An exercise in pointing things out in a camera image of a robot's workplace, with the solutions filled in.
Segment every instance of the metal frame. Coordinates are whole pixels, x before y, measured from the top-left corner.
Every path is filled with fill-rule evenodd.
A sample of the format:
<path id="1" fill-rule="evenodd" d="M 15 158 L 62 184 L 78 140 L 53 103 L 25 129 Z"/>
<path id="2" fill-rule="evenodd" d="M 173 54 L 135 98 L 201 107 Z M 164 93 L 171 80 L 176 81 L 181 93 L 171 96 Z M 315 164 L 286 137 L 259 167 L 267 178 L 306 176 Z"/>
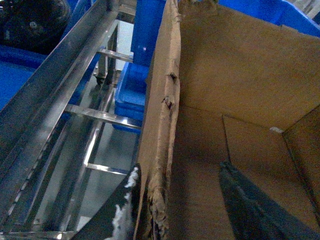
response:
<path id="1" fill-rule="evenodd" d="M 10 224 L 7 224 L 6 227 L 9 226 L 7 230 L 10 231 L 10 226 L 18 218 L 18 208 L 15 209 L 15 203 L 18 202 L 21 195 L 23 196 L 22 193 L 27 186 L 26 180 L 31 179 L 36 172 L 42 173 L 37 180 L 39 181 L 37 186 L 40 186 L 44 179 L 50 175 L 47 174 L 46 168 L 48 169 L 50 162 L 55 162 L 53 159 L 59 155 L 61 146 L 53 147 L 55 154 L 51 154 L 47 159 L 47 167 L 39 167 L 37 162 L 42 159 L 44 151 L 48 147 L 48 140 L 52 138 L 54 129 L 65 110 L 81 115 L 85 111 L 89 111 L 93 115 L 85 115 L 95 119 L 87 146 L 84 149 L 86 152 L 84 163 L 87 164 L 82 164 L 80 167 L 80 177 L 76 186 L 73 186 L 72 196 L 79 195 L 79 186 L 83 182 L 82 176 L 86 168 L 117 174 L 127 173 L 125 170 L 94 166 L 92 163 L 86 162 L 91 156 L 92 146 L 95 145 L 100 129 L 103 129 L 105 122 L 140 129 L 138 127 L 139 121 L 103 113 L 107 112 L 110 107 L 114 86 L 109 87 L 110 90 L 106 95 L 107 100 L 101 103 L 98 110 L 82 109 L 78 106 L 68 105 L 68 102 L 103 39 L 111 38 L 116 29 L 114 26 L 117 25 L 117 19 L 132 23 L 135 7 L 135 0 L 97 0 L 0 112 L 0 228 L 9 221 Z M 132 62 L 132 57 L 112 50 L 98 51 L 103 56 L 99 61 L 99 66 L 101 66 L 99 73 L 102 73 L 103 65 L 104 67 L 115 66 L 115 59 Z M 106 82 L 106 85 L 109 85 L 115 75 L 117 72 L 114 67 L 111 67 L 107 76 L 101 77 L 109 78 L 109 81 Z M 44 194 L 43 188 L 41 193 L 39 193 L 40 188 L 37 188 L 35 192 L 33 203 L 39 201 L 39 196 Z M 63 212 L 64 217 L 59 220 L 58 229 L 67 229 L 70 220 L 68 215 L 74 207 L 74 205 L 70 205 L 70 202 L 67 204 L 66 211 Z M 34 219 L 34 214 L 31 214 L 31 217 L 29 214 L 30 209 L 24 221 L 28 225 Z"/>

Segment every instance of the cardboard box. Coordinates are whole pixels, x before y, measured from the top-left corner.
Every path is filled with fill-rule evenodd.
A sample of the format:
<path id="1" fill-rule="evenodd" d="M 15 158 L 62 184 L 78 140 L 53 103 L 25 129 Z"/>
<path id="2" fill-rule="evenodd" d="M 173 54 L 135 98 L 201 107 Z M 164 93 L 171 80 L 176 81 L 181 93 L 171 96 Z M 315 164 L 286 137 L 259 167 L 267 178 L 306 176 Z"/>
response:
<path id="1" fill-rule="evenodd" d="M 311 205 L 320 201 L 319 38 L 191 2 L 167 0 L 163 13 L 139 146 L 136 238 L 234 239 L 219 186 L 228 158 L 320 232 Z"/>

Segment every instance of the blue plastic crate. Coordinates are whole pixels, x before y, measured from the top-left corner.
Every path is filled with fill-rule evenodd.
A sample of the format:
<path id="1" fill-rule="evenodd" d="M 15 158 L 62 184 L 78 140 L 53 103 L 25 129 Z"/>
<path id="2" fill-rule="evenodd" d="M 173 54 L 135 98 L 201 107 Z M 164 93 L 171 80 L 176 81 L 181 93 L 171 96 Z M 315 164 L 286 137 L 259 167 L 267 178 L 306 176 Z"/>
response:
<path id="1" fill-rule="evenodd" d="M 146 66 L 126 63 L 121 72 L 115 92 L 114 113 L 120 116 L 142 121 L 146 101 L 146 83 L 149 68 Z M 140 130 L 116 126 L 114 128 L 139 134 Z"/>
<path id="2" fill-rule="evenodd" d="M 31 51 L 0 45 L 0 110 L 46 57 Z"/>
<path id="3" fill-rule="evenodd" d="M 165 4 L 166 0 L 137 0 L 131 43 L 135 64 L 150 66 Z"/>
<path id="4" fill-rule="evenodd" d="M 219 4 L 300 33 L 320 37 L 320 26 L 285 0 L 219 0 Z"/>

